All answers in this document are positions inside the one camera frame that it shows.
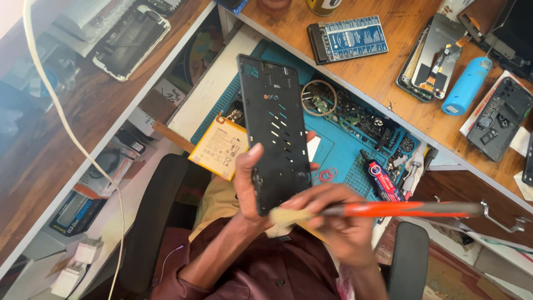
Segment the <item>wooden shelf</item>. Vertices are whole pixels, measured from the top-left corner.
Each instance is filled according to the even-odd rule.
[[[333,15],[323,18],[313,14],[306,1],[293,1],[287,12],[271,16],[259,7],[257,0],[250,0],[237,17],[464,165],[520,206],[533,212],[533,207],[523,200],[513,179],[513,176],[523,169],[525,158],[509,149],[501,162],[492,162],[470,145],[459,132],[461,125],[502,74],[503,70],[497,62],[494,63],[469,111],[462,116],[451,116],[442,112],[441,100],[428,104],[419,102],[395,84],[422,28],[441,3],[441,0],[343,2]],[[389,46],[388,53],[316,66],[306,32],[309,24],[370,15],[379,15]],[[455,66],[450,86],[455,84],[470,60],[484,55],[477,46],[467,43]],[[533,90],[533,84],[526,80],[521,82],[528,90]],[[531,120],[530,115],[526,120],[528,130],[533,127]]]
[[[125,83],[98,69],[92,63],[94,55],[78,62],[82,70],[76,76],[76,88],[61,102],[72,131],[93,157],[215,5],[211,0],[184,0],[168,18],[170,32]],[[55,209],[50,204],[60,202],[58,198],[66,195],[88,165],[55,109],[31,120],[0,158],[0,277],[18,256],[15,248],[26,247]],[[33,235],[27,235],[30,229]]]

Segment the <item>desk drawer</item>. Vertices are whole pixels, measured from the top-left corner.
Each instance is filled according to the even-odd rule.
[[[487,203],[489,216],[507,228],[516,224],[517,217],[533,220],[533,215],[525,211],[511,199],[468,171],[426,172],[417,185],[411,201],[461,201]],[[533,248],[533,223],[524,224],[524,232],[509,233],[493,221],[485,218],[461,219],[461,222],[477,233],[498,239],[522,244]]]

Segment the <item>white cable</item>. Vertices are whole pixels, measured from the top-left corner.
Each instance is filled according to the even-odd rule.
[[[52,85],[50,84],[50,81],[48,81],[48,78],[46,77],[44,73],[43,65],[41,64],[41,61],[39,60],[39,54],[37,54],[37,49],[35,47],[35,37],[33,34],[33,27],[31,26],[30,0],[24,0],[24,7],[22,10],[22,20],[24,23],[24,31],[26,33],[26,40],[28,41],[28,48],[31,54],[31,58],[33,59],[35,68],[37,69],[39,76],[43,80],[43,83],[46,86],[48,93],[50,93],[50,97],[52,97],[52,101],[54,102],[55,108],[58,110],[58,115],[59,115],[59,118],[61,119],[61,123],[63,123],[65,130],[67,131],[68,135],[70,136],[70,139],[72,139],[76,147],[78,147],[78,149],[96,167],[96,169],[99,170],[100,173],[102,173],[104,177],[111,182],[111,184],[117,189],[117,192],[118,192],[118,203],[120,204],[120,218],[122,221],[122,235],[120,236],[120,251],[118,253],[117,269],[115,271],[115,276],[113,277],[113,283],[111,284],[111,291],[109,292],[108,300],[111,300],[111,294],[113,293],[113,288],[115,287],[115,281],[117,280],[118,269],[120,267],[120,260],[122,259],[122,248],[124,247],[124,209],[122,207],[122,195],[120,193],[120,189],[118,188],[118,185],[116,184],[116,182],[106,172],[104,172],[104,170],[94,161],[94,159],[91,158],[89,153],[79,143],[78,139],[76,139],[76,137],[74,136],[74,133],[72,132],[72,130],[70,129],[70,126],[67,123],[67,119],[65,118],[63,108],[61,107],[61,104],[59,103],[58,96],[55,94],[54,89],[52,88]]]
[[[161,281],[163,280],[163,274],[165,274],[165,263],[166,263],[166,259],[167,259],[167,258],[170,256],[170,254],[172,254],[174,251],[183,248],[183,246],[184,246],[184,245],[181,245],[181,246],[177,247],[176,249],[170,251],[170,253],[167,255],[167,257],[165,257],[165,260],[163,261],[163,268],[161,268],[161,279],[159,279],[159,283],[158,283],[158,284],[161,284]]]

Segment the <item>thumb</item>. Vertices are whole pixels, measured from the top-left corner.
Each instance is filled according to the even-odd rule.
[[[263,155],[263,145],[255,144],[248,152],[240,154],[235,161],[236,180],[250,180],[254,165]]]

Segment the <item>tin can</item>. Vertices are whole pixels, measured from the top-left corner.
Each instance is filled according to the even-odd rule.
[[[307,6],[315,14],[326,17],[333,14],[342,0],[307,0]]]

